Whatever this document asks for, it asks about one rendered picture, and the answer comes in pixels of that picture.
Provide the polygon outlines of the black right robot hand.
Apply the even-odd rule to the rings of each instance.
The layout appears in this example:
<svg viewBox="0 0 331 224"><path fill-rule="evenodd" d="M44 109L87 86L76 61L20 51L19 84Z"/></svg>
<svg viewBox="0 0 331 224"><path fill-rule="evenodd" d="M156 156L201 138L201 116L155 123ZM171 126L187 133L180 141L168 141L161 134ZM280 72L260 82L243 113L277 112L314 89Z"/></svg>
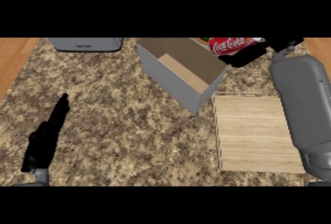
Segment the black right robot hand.
<svg viewBox="0 0 331 224"><path fill-rule="evenodd" d="M270 47L274 53L288 53L295 49L295 46L304 42L303 38L264 38L263 42L246 46L233 55L221 55L218 60L232 67L243 67L255 59L266 54L266 48Z"/></svg>

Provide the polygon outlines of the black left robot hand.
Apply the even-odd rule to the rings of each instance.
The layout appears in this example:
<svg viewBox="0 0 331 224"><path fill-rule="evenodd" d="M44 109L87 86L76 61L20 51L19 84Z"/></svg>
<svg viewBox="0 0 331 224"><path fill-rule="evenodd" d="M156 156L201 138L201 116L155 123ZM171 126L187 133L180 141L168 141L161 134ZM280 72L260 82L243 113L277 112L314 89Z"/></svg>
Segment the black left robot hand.
<svg viewBox="0 0 331 224"><path fill-rule="evenodd" d="M29 134L20 172L45 169L50 166L68 111L68 94L62 94L48 119L39 123L35 131Z"/></svg>

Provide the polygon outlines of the red soda can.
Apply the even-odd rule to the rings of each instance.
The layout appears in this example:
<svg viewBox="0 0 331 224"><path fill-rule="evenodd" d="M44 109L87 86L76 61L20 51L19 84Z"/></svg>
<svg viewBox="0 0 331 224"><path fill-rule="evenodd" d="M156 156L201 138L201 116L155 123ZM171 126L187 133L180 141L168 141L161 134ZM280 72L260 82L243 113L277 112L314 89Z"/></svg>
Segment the red soda can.
<svg viewBox="0 0 331 224"><path fill-rule="evenodd" d="M209 50L215 55L227 55L240 51L258 42L257 38L211 38Z"/></svg>

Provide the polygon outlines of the open cardboard box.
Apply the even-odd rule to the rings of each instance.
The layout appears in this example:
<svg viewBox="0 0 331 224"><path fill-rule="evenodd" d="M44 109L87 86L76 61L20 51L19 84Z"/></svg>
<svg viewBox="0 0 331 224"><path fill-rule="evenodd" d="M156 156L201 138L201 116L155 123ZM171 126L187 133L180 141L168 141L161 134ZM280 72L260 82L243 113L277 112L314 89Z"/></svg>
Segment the open cardboard box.
<svg viewBox="0 0 331 224"><path fill-rule="evenodd" d="M195 114L223 80L226 64L192 38L140 38L137 50L144 73Z"/></svg>

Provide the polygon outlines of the pale wooden tray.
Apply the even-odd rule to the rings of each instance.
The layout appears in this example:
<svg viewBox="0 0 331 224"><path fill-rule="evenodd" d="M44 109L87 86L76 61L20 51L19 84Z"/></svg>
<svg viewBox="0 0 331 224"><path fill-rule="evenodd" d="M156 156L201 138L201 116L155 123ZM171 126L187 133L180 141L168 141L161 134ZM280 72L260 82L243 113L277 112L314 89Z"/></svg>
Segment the pale wooden tray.
<svg viewBox="0 0 331 224"><path fill-rule="evenodd" d="M220 169L304 173L279 98L215 92L211 102Z"/></svg>

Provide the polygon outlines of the grey appliance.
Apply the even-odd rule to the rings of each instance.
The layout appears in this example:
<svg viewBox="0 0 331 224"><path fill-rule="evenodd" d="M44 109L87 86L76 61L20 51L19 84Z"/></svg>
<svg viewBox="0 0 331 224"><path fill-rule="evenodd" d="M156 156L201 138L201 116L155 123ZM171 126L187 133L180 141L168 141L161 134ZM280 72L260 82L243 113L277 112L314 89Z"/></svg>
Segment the grey appliance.
<svg viewBox="0 0 331 224"><path fill-rule="evenodd" d="M110 53L121 49L122 38L50 38L50 43L60 52Z"/></svg>

